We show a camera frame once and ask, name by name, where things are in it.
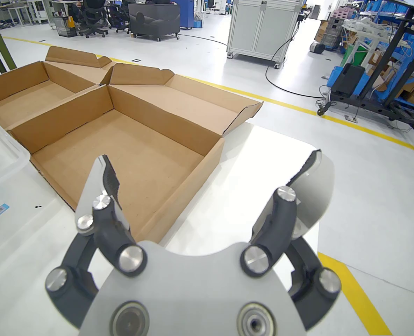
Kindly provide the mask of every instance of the white cart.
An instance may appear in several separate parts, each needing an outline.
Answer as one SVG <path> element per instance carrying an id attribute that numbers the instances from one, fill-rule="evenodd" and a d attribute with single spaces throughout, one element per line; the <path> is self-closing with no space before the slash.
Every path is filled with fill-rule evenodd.
<path id="1" fill-rule="evenodd" d="M 279 69 L 303 0 L 234 0 L 227 57 L 234 54 L 273 60 Z"/>

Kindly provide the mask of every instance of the black rolling cart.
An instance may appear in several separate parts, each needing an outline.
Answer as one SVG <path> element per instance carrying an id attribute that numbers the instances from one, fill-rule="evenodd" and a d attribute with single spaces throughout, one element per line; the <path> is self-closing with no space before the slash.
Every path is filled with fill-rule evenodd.
<path id="1" fill-rule="evenodd" d="M 406 70 L 403 72 L 402 76 L 394 88 L 390 91 L 388 97 L 383 100 L 383 102 L 378 102 L 377 99 L 373 98 L 366 98 L 369 92 L 373 91 L 372 86 L 375 83 L 375 80 L 378 78 L 378 76 L 383 71 L 383 68 L 389 62 L 392 54 L 394 53 L 394 50 L 402 39 L 402 36 L 405 33 L 414 35 L 413 16 L 414 8 L 409 8 L 405 17 L 399 19 L 401 23 L 398 26 L 397 32 L 392 38 L 389 46 L 386 49 L 386 52 L 379 61 L 361 93 L 358 95 L 353 95 L 354 89 L 356 88 L 356 85 L 364 73 L 364 68 L 359 65 L 346 64 L 342 73 L 336 80 L 335 84 L 332 86 L 325 106 L 321 107 L 317 111 L 318 115 L 325 114 L 325 112 L 330 108 L 333 101 L 342 102 L 345 104 L 360 107 L 361 109 L 369 110 L 376 114 L 384 115 L 385 117 L 388 117 L 389 120 L 399 120 L 401 122 L 407 123 L 414 130 L 414 111 L 402 106 L 401 103 L 396 101 L 397 95 L 402 91 L 402 87 L 414 71 L 414 58 L 411 60 Z"/>

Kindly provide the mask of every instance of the metal bolt head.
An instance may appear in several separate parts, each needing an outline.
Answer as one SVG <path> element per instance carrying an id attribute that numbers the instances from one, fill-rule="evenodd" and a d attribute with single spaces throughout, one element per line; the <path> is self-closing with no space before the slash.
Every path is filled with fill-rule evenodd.
<path id="1" fill-rule="evenodd" d="M 128 246 L 119 256 L 119 267 L 122 271 L 131 273 L 137 270 L 143 262 L 143 250 L 140 246 Z"/>
<path id="2" fill-rule="evenodd" d="M 279 195 L 279 197 L 285 201 L 295 201 L 295 191 L 288 186 L 280 186 L 277 189 L 277 195 Z"/>
<path id="3" fill-rule="evenodd" d="M 249 246 L 244 253 L 246 266 L 256 274 L 262 274 L 269 268 L 269 259 L 266 253 L 258 246 Z"/>
<path id="4" fill-rule="evenodd" d="M 94 217 L 92 214 L 85 214 L 78 218 L 76 221 L 76 226 L 81 229 L 82 231 L 86 231 L 87 229 L 90 229 L 94 223 Z"/>
<path id="5" fill-rule="evenodd" d="M 322 269 L 322 272 L 319 275 L 319 282 L 329 293 L 338 293 L 341 290 L 341 280 L 331 269 Z"/>
<path id="6" fill-rule="evenodd" d="M 108 195 L 101 194 L 95 198 L 92 206 L 95 210 L 101 210 L 106 208 L 111 202 L 111 198 Z"/>
<path id="7" fill-rule="evenodd" d="M 63 268 L 55 268 L 45 279 L 45 287 L 49 291 L 57 291 L 65 285 L 67 281 L 67 272 Z"/>

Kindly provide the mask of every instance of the wire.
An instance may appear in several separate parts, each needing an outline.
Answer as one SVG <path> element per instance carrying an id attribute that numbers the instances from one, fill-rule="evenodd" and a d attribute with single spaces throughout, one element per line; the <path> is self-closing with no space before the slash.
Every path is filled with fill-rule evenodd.
<path id="1" fill-rule="evenodd" d="M 224 42 L 220 42 L 217 40 L 211 40 L 210 38 L 204 38 L 204 37 L 199 37 L 199 36 L 192 36 L 192 35 L 183 35 L 181 33 L 178 33 L 179 36 L 186 36 L 186 37 L 193 37 L 193 38 L 201 38 L 201 40 L 208 40 L 208 41 L 212 41 L 212 42 L 216 42 L 216 43 L 221 43 L 221 45 L 227 46 L 226 43 Z"/>
<path id="2" fill-rule="evenodd" d="M 406 129 L 406 130 L 405 130 L 405 129 L 404 129 L 404 130 L 403 130 L 403 129 L 401 129 L 401 128 L 398 126 L 398 120 L 396 120 L 396 121 L 395 121 L 395 124 L 396 124 L 396 127 L 394 127 L 394 126 L 392 126 L 392 125 L 390 125 L 390 124 L 388 124 L 388 125 L 387 125 L 387 127 L 388 127 L 388 128 L 390 128 L 391 130 L 394 130 L 394 129 L 395 129 L 395 130 L 399 130 L 399 131 L 401 131 L 401 132 L 403 132 L 403 133 L 408 133 L 408 132 L 412 129 L 412 127 L 410 127 L 408 130 L 407 130 L 407 129 Z"/>
<path id="3" fill-rule="evenodd" d="M 291 42 L 292 40 L 294 40 L 294 36 L 295 36 L 295 34 L 298 32 L 298 30 L 299 30 L 299 27 L 300 27 L 300 22 L 298 22 L 297 23 L 297 27 L 296 27 L 296 29 L 295 29 L 295 31 L 294 31 L 294 34 L 290 37 L 290 39 L 288 39 L 283 45 L 281 45 L 278 49 L 277 49 L 277 51 L 274 53 L 274 55 L 272 55 L 272 58 L 271 58 L 271 61 L 273 61 L 273 59 L 274 59 L 274 57 L 276 56 L 276 54 L 279 52 L 279 50 L 284 46 L 284 45 L 286 45 L 287 43 L 289 43 L 289 42 Z M 282 87 L 280 87 L 280 86 L 278 86 L 278 85 L 276 85 L 275 83 L 273 83 L 273 82 L 271 82 L 270 80 L 269 80 L 269 78 L 267 77 L 267 70 L 269 69 L 269 67 L 271 66 L 271 64 L 269 64 L 268 66 L 267 66 L 267 68 L 266 68 L 266 72 L 265 72 L 265 74 L 264 74 L 264 76 L 265 76 L 265 78 L 266 78 L 266 80 L 269 82 L 269 83 L 271 83 L 271 85 L 273 85 L 273 86 L 275 86 L 275 87 L 277 87 L 277 88 L 279 88 L 280 90 L 282 90 L 282 91 L 285 91 L 285 92 L 287 92 L 287 93 L 290 93 L 290 94 L 292 94 L 292 95 L 297 95 L 297 96 L 302 96 L 302 97 L 308 97 L 308 98 L 310 98 L 310 99 L 321 99 L 321 100 L 323 100 L 324 99 L 324 97 L 322 96 L 322 97 L 318 97 L 318 96 L 309 96 L 309 95 L 305 95 L 305 94 L 298 94 L 298 93 L 296 93 L 296 92 L 292 92 L 292 91 L 288 91 L 288 90 L 286 90 L 285 88 L 282 88 Z"/>

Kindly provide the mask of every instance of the cardboard flap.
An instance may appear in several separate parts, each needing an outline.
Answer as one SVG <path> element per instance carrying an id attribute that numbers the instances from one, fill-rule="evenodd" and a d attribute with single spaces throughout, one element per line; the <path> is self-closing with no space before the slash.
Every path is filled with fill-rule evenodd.
<path id="1" fill-rule="evenodd" d="M 111 64 L 112 60 L 109 59 L 107 56 L 102 56 L 98 58 L 98 64 L 100 65 L 100 68 L 104 68 L 105 66 Z"/>
<path id="2" fill-rule="evenodd" d="M 58 85 L 67 88 L 75 94 L 79 91 L 85 90 L 86 88 L 98 84 L 97 82 L 91 82 L 49 63 L 44 63 L 44 67 L 52 82 L 55 82 Z"/>
<path id="3" fill-rule="evenodd" d="M 106 86 L 84 91 L 41 114 L 9 127 L 10 133 L 31 154 L 59 140 L 66 133 L 113 109 Z"/>
<path id="4" fill-rule="evenodd" d="M 49 80 L 40 61 L 0 75 L 0 101 L 26 88 Z"/>
<path id="5" fill-rule="evenodd" d="M 110 73 L 111 85 L 164 85 L 174 76 L 169 69 L 122 63 L 111 67 Z"/>
<path id="6" fill-rule="evenodd" d="M 239 125 L 243 124 L 247 119 L 252 118 L 258 112 L 258 110 L 260 110 L 262 106 L 263 106 L 263 103 L 258 103 L 255 105 L 245 107 L 236 116 L 234 121 L 228 126 L 228 128 L 224 131 L 224 133 L 230 132 L 231 130 L 237 128 Z"/>
<path id="7" fill-rule="evenodd" d="M 69 48 L 52 46 L 47 52 L 45 61 L 52 61 L 55 63 L 76 64 L 91 66 L 94 68 L 101 68 L 101 63 L 105 62 L 105 59 L 99 61 L 95 54 L 87 53 L 84 51 L 72 50 Z"/>

